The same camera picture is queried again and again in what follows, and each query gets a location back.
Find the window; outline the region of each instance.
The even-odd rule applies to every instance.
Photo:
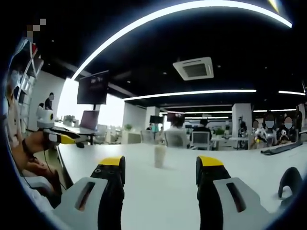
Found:
[[[77,104],[79,83],[77,81],[66,79],[61,97],[59,100],[57,117],[73,115],[81,121],[84,110],[92,110],[91,104]],[[124,117],[125,102],[113,95],[106,96],[106,104],[100,105],[98,123],[108,126],[122,126]]]

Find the white office chair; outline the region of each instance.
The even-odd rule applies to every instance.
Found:
[[[189,141],[185,130],[167,130],[164,132],[166,146],[186,149]]]
[[[209,132],[192,132],[191,146],[196,149],[210,150],[210,133]]]
[[[154,144],[154,133],[150,130],[142,130],[141,139],[142,139],[142,143]]]
[[[94,144],[101,145],[101,144],[104,143],[104,141],[106,139],[106,130],[107,130],[107,126],[97,125],[98,134],[93,139]]]

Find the ceiling air conditioner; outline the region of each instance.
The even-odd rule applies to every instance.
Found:
[[[210,57],[175,62],[173,66],[185,81],[214,77]]]

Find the white pillar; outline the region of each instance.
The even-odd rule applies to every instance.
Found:
[[[145,129],[149,126],[150,116],[159,116],[160,109],[154,106],[147,107],[146,118],[145,118]]]
[[[306,125],[306,111],[305,111],[305,105],[299,104],[298,110],[302,113],[302,127]]]
[[[232,136],[237,137],[240,129],[239,117],[243,117],[248,131],[252,131],[252,110],[248,103],[238,103],[232,106]]]

